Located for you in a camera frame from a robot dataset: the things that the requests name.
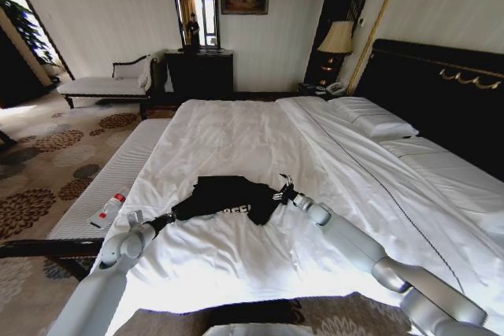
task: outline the carpet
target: carpet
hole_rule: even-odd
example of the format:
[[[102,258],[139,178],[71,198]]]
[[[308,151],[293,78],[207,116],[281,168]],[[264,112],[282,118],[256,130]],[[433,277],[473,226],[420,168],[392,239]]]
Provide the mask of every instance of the carpet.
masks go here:
[[[18,143],[0,153],[0,240],[44,238],[141,121],[138,104],[57,93],[0,109],[0,129]],[[175,109],[148,111],[171,118]],[[0,260],[2,335],[42,336],[77,281],[40,258]],[[410,324],[398,308],[360,294],[209,308],[185,315],[138,311],[118,335],[201,335],[227,323],[293,323],[316,334],[399,335]]]

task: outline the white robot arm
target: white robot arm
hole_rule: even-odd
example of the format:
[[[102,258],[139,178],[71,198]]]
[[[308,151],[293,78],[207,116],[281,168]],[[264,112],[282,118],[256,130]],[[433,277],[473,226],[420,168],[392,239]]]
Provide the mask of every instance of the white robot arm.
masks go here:
[[[357,268],[366,271],[383,286],[405,293],[401,309],[424,334],[435,336],[495,335],[482,326],[487,313],[421,267],[391,259],[383,246],[326,204],[296,194],[294,205],[308,213],[324,237]]]
[[[159,231],[174,220],[164,214],[144,223],[142,212],[128,214],[130,230],[107,240],[99,265],[79,283],[48,336],[104,335],[126,288],[126,274]]]

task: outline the bench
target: bench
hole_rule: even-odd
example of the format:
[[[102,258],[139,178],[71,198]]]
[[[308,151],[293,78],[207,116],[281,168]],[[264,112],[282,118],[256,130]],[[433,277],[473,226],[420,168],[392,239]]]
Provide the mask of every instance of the bench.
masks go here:
[[[44,256],[78,280],[86,277],[88,270],[76,258],[96,257],[108,231],[91,226],[87,218],[101,209],[119,188],[133,185],[168,123],[167,119],[141,122],[45,240],[5,242],[0,246],[0,258]]]

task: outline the plastic water bottle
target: plastic water bottle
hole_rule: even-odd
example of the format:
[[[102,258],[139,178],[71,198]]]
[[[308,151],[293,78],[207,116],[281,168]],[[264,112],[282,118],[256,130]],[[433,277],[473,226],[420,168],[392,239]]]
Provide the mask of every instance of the plastic water bottle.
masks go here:
[[[123,207],[128,193],[129,188],[127,186],[121,187],[98,212],[87,219],[87,222],[98,228],[105,228],[112,224],[120,208]]]

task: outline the chaise lounge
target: chaise lounge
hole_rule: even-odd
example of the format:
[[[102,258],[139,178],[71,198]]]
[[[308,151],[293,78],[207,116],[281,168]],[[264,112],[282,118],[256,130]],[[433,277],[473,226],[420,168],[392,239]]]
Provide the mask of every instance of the chaise lounge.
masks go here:
[[[70,109],[73,98],[121,98],[139,100],[140,116],[146,119],[146,104],[164,89],[167,80],[165,50],[144,55],[131,62],[113,63],[112,77],[83,77],[62,84],[57,91]]]

